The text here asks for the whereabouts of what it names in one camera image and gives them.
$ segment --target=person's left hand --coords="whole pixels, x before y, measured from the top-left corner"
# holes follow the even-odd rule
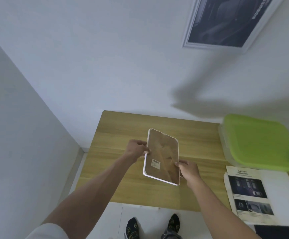
[[[146,141],[132,139],[128,142],[123,155],[130,158],[134,163],[143,153],[149,153],[149,148],[146,144]]]

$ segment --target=green lid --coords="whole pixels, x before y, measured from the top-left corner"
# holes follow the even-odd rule
[[[289,171],[289,131],[278,122],[229,114],[224,131],[235,161],[248,167]]]

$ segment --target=leg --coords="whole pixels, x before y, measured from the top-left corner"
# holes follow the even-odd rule
[[[176,214],[173,214],[173,216],[169,220],[168,227],[161,236],[161,239],[182,239],[182,237],[178,235],[179,229],[180,229],[179,217]]]
[[[139,226],[136,218],[131,218],[126,227],[127,239],[139,239]]]

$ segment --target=black sock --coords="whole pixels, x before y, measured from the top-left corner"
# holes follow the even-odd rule
[[[176,233],[179,232],[180,229],[180,220],[177,214],[173,214],[168,224],[168,228],[175,231]]]
[[[139,226],[136,218],[131,218],[126,227],[127,239],[139,239]]]

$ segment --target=white wall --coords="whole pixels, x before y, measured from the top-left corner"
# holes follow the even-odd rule
[[[79,145],[0,48],[0,239],[25,238],[57,205]]]
[[[103,110],[289,128],[289,0],[242,56],[183,49],[193,0],[0,0],[0,45],[82,147]]]

